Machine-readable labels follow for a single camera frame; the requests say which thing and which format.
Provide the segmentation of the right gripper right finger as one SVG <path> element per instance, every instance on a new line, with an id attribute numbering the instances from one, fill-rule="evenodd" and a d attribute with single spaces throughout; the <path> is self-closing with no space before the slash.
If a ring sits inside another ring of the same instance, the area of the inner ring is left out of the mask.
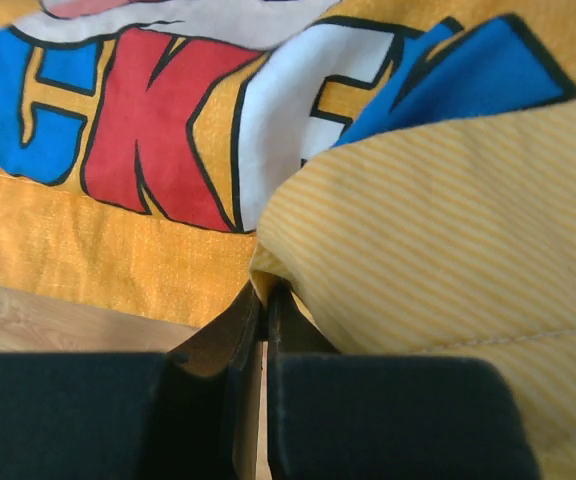
<path id="1" fill-rule="evenodd" d="M 299 311 L 267 307 L 268 461 L 277 479 L 537 479 L 501 374 L 472 357 L 351 355 Z"/>

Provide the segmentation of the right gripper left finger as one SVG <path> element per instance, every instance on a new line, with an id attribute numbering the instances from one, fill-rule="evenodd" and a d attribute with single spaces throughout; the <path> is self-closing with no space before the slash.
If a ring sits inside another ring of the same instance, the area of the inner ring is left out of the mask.
<path id="1" fill-rule="evenodd" d="M 0 353 L 0 479 L 252 479 L 260 303 L 167 352 Z"/>

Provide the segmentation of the yellow pillowcase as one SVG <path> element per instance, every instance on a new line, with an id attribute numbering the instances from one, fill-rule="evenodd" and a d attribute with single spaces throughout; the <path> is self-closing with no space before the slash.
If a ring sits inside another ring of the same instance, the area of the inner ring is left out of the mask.
<path id="1" fill-rule="evenodd" d="M 576 479 L 576 1 L 0 1 L 0 284 L 199 325 L 245 280 L 491 362 Z"/>

